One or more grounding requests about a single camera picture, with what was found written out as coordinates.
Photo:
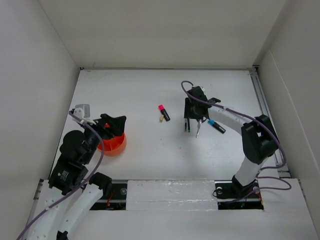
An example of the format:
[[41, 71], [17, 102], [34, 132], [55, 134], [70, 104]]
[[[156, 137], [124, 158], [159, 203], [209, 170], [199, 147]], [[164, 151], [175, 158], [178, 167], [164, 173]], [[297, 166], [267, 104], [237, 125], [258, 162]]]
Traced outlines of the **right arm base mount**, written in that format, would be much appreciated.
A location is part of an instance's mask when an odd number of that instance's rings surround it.
[[262, 196], [255, 182], [241, 193], [233, 189], [231, 182], [218, 182], [212, 196], [217, 199], [218, 210], [264, 210]]

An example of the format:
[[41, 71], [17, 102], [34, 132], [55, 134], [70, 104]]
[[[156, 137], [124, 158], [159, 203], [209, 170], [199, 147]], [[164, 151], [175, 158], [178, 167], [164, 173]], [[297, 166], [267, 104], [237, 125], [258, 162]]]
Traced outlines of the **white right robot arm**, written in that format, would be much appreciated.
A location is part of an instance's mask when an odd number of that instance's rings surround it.
[[231, 191], [243, 197], [253, 188], [264, 163], [280, 149], [280, 142], [268, 116], [251, 117], [222, 106], [217, 98], [208, 99], [200, 86], [182, 89], [185, 98], [184, 116], [198, 121], [198, 127], [205, 121], [214, 125], [222, 123], [241, 136], [244, 159], [239, 170], [231, 179]]

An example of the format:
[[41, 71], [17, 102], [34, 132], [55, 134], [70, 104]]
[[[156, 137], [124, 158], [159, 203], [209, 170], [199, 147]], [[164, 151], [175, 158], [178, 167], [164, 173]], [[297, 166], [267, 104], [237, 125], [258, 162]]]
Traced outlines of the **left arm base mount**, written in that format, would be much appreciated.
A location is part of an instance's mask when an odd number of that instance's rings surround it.
[[91, 211], [122, 211], [126, 210], [127, 205], [128, 182], [116, 181], [112, 183], [112, 189], [109, 195], [102, 196], [97, 200]]

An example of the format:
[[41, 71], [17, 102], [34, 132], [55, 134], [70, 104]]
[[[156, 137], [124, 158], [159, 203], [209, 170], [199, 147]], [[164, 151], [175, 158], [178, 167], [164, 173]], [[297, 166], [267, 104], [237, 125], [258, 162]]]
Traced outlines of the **green black pen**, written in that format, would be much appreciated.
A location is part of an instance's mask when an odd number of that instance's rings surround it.
[[190, 128], [190, 119], [189, 118], [185, 118], [184, 119], [184, 131], [190, 133], [191, 132], [191, 128]]

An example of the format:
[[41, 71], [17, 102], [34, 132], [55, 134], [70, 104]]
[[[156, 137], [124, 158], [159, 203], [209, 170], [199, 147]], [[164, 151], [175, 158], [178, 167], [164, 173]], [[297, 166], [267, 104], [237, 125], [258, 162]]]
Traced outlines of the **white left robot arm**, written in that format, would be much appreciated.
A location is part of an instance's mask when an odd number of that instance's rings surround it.
[[29, 240], [69, 240], [95, 202], [111, 194], [112, 179], [97, 171], [102, 160], [92, 172], [86, 166], [105, 140], [124, 134], [127, 118], [103, 113], [92, 120], [76, 111], [69, 115], [83, 131], [72, 130], [63, 137], [60, 156], [48, 180], [45, 207], [25, 227], [33, 227]]

